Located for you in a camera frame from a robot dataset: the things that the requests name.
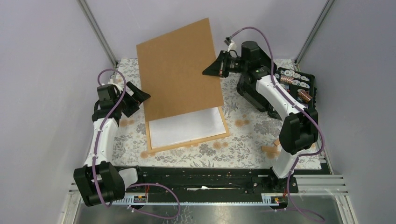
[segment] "white board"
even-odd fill
[[[226,133],[217,107],[149,121],[148,125],[152,148]]]

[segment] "gray wall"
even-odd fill
[[[110,65],[77,2],[0,2],[2,224],[54,224]]]
[[[336,1],[301,63],[360,224],[396,218],[396,1]]]
[[[88,0],[118,59],[136,58],[136,45],[209,17],[216,54],[236,30],[256,26],[267,35],[276,58],[295,58],[326,0]],[[265,42],[255,31],[234,39]]]

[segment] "cardboard sheet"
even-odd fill
[[[226,133],[217,107],[153,120],[148,125],[152,148]]]
[[[220,79],[202,75],[216,59],[208,18],[136,48],[146,121],[223,105]]]

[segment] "table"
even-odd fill
[[[291,60],[275,60],[278,67],[294,69]],[[127,81],[141,87],[137,59],[122,59],[118,70]],[[261,146],[272,145],[279,136],[282,122],[257,111],[236,91],[239,74],[230,74],[221,80],[224,105],[230,137],[208,141],[191,147],[182,147],[149,154],[141,106],[134,115],[120,120],[114,139],[113,164],[117,166],[206,167],[206,168],[270,168],[276,157],[261,151]],[[120,75],[115,83],[123,86]],[[318,156],[300,158],[298,169],[321,169]]]

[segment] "wooden block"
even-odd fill
[[[281,142],[279,141],[279,139],[276,139],[275,141],[274,141],[274,145],[277,147],[277,146],[279,146],[281,144]]]
[[[279,154],[278,148],[277,148],[277,147],[274,147],[274,146],[261,146],[261,151],[263,151],[264,153],[275,153],[275,154]]]

